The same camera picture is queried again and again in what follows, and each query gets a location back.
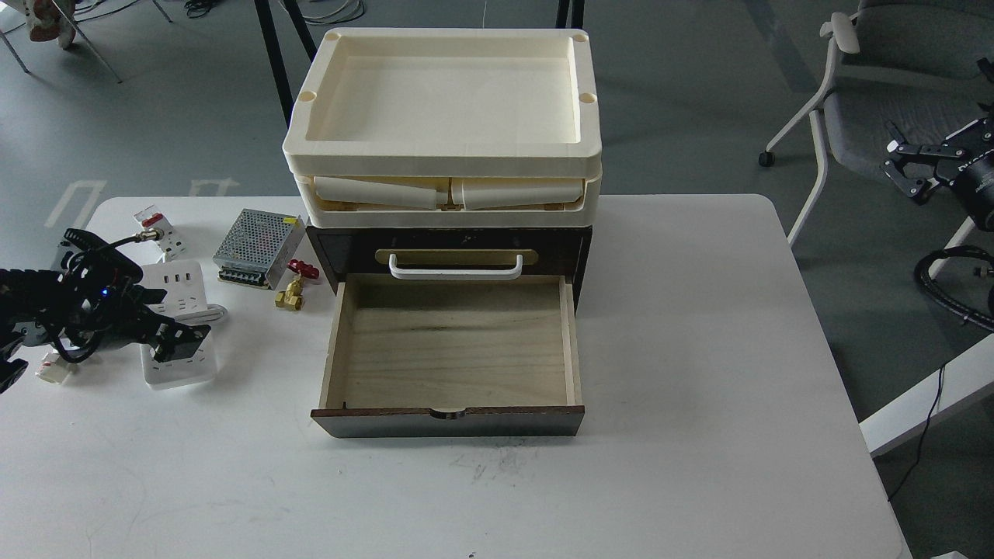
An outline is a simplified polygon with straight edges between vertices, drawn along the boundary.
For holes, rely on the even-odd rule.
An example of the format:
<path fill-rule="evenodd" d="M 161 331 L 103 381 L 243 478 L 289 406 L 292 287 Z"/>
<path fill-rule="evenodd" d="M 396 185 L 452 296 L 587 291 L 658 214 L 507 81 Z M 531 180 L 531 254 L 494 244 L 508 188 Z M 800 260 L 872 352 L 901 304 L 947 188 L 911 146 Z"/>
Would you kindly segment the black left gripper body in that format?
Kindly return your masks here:
<path fill-rule="evenodd" d="M 144 273 L 135 264 L 74 265 L 74 348 L 111 350 L 131 343 L 173 350 L 176 321 L 149 305 L 164 290 L 139 286 Z"/>

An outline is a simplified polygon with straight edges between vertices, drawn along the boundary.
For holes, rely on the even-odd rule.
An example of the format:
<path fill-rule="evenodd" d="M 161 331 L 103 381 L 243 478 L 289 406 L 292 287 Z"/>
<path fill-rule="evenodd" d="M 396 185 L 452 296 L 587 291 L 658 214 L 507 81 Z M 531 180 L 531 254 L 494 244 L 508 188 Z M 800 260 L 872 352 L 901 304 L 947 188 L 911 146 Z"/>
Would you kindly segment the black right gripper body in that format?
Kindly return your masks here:
<path fill-rule="evenodd" d="M 962 159 L 941 164 L 941 179 L 974 224 L 993 231 L 992 117 L 981 117 L 949 134 L 944 146 L 962 150 Z"/>

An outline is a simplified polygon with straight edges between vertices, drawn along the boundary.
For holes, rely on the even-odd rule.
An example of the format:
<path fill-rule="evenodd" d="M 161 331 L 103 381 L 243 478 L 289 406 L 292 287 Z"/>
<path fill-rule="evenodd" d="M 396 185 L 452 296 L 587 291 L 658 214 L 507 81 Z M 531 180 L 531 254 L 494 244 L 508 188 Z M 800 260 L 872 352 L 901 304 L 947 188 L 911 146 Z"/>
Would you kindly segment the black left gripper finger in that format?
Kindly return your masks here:
<path fill-rule="evenodd" d="M 164 321 L 151 337 L 152 359 L 167 363 L 192 358 L 209 333 L 209 325 Z"/>

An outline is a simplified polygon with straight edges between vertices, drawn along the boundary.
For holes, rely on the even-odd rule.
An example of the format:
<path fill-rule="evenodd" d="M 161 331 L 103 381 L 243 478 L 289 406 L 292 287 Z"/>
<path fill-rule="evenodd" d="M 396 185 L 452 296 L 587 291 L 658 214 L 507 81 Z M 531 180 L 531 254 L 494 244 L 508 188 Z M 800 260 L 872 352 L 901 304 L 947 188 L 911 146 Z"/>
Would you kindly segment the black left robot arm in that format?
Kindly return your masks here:
<path fill-rule="evenodd" d="M 139 232 L 106 243 L 69 227 L 53 269 L 1 270 L 1 390 L 13 386 L 28 367 L 13 356 L 22 346 L 50 345 L 68 363 L 131 343 L 149 345 L 160 363 L 193 357 L 210 326 L 184 325 L 156 314 L 151 305 L 160 304 L 166 291 L 140 286 L 142 268 L 117 250 L 159 237 Z"/>

